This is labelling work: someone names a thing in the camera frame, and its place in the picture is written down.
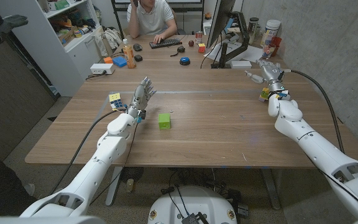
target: chair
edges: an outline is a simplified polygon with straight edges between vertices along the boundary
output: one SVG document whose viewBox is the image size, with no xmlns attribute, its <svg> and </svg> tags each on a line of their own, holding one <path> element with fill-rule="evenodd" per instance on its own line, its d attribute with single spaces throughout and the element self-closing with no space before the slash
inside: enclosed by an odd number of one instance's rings
<svg viewBox="0 0 358 224">
<path fill-rule="evenodd" d="M 175 23 L 177 24 L 177 27 L 178 27 L 177 14 L 175 13 L 175 11 L 172 8 L 171 8 L 171 10 L 172 10 L 172 14 L 173 14 L 173 19 L 175 20 Z M 183 29 L 178 28 L 177 34 L 178 35 L 186 35 L 187 33 Z"/>
</svg>

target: wooden table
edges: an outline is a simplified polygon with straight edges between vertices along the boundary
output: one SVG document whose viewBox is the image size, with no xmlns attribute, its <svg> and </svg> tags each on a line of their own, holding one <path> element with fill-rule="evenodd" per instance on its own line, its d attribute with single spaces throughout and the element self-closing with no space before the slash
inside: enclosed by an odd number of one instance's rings
<svg viewBox="0 0 358 224">
<path fill-rule="evenodd" d="M 185 37 L 187 43 L 194 37 Z M 151 78 L 158 92 L 147 107 L 146 120 L 137 128 L 134 145 L 126 166 L 142 167 L 245 167 L 245 168 L 313 168 L 301 148 L 280 134 L 275 118 L 267 113 L 268 103 L 258 100 L 266 85 L 255 84 L 244 70 L 208 69 L 212 60 L 200 64 L 203 54 L 196 47 L 169 57 L 176 47 L 151 49 L 152 36 L 129 38 L 138 43 L 144 60 L 134 69 L 116 68 L 112 75 L 87 81 L 59 114 L 25 161 L 31 164 L 67 164 L 91 124 L 111 110 L 110 92 L 121 92 L 129 104 L 133 91 L 144 77 Z M 179 64 L 189 57 L 191 64 Z M 285 64 L 278 57 L 273 61 Z M 248 71 L 260 74 L 254 64 Z M 328 107 L 311 84 L 297 74 L 284 78 L 291 98 L 296 100 L 304 119 L 337 146 Z M 172 128 L 159 130 L 158 114 L 171 112 Z M 99 122 L 75 160 L 85 164 L 96 150 L 96 141 L 118 113 Z M 358 160 L 358 140 L 339 123 L 345 152 Z M 114 164 L 123 165 L 126 154 Z"/>
</svg>

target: orange bottle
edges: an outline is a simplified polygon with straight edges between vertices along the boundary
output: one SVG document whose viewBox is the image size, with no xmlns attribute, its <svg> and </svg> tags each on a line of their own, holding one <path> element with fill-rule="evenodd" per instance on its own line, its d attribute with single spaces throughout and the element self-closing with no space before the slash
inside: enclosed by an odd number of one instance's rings
<svg viewBox="0 0 358 224">
<path fill-rule="evenodd" d="M 134 51 L 132 50 L 131 45 L 128 44 L 127 39 L 124 39 L 122 41 L 124 43 L 124 46 L 122 49 L 124 51 L 125 59 L 127 60 L 128 68 L 134 68 L 134 67 L 136 67 Z"/>
</svg>

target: keyboard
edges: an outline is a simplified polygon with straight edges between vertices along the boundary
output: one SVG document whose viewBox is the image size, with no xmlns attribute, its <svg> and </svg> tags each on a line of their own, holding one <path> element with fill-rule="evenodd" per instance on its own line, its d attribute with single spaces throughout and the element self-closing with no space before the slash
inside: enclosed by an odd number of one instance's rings
<svg viewBox="0 0 358 224">
<path fill-rule="evenodd" d="M 168 47 L 168 46 L 179 45 L 179 44 L 181 44 L 180 39 L 175 38 L 175 39 L 162 40 L 162 41 L 160 41 L 159 44 L 155 44 L 153 42 L 150 42 L 150 47 L 152 49 L 157 49 L 157 48 L 160 48 L 160 47 Z"/>
</svg>

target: white robotic arm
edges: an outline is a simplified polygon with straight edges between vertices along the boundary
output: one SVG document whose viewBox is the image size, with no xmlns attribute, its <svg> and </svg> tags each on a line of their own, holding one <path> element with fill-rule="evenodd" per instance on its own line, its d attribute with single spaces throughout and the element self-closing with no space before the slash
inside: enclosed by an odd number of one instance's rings
<svg viewBox="0 0 358 224">
<path fill-rule="evenodd" d="M 128 126 L 140 122 L 152 91 L 147 77 L 136 88 L 132 102 L 125 113 L 108 124 L 99 138 L 97 150 L 73 181 L 63 190 L 40 199 L 29 206 L 21 217 L 77 217 L 85 215 L 96 190 L 109 166 L 125 153 L 130 136 Z"/>
<path fill-rule="evenodd" d="M 289 92 L 282 84 L 283 72 L 278 66 L 271 62 L 259 64 L 263 78 L 251 73 L 247 76 L 256 83 L 268 83 L 268 113 L 277 117 L 275 128 L 299 144 L 310 161 L 326 176 L 345 207 L 358 218 L 358 161 L 343 154 L 302 118 L 298 103 L 289 101 Z"/>
</svg>

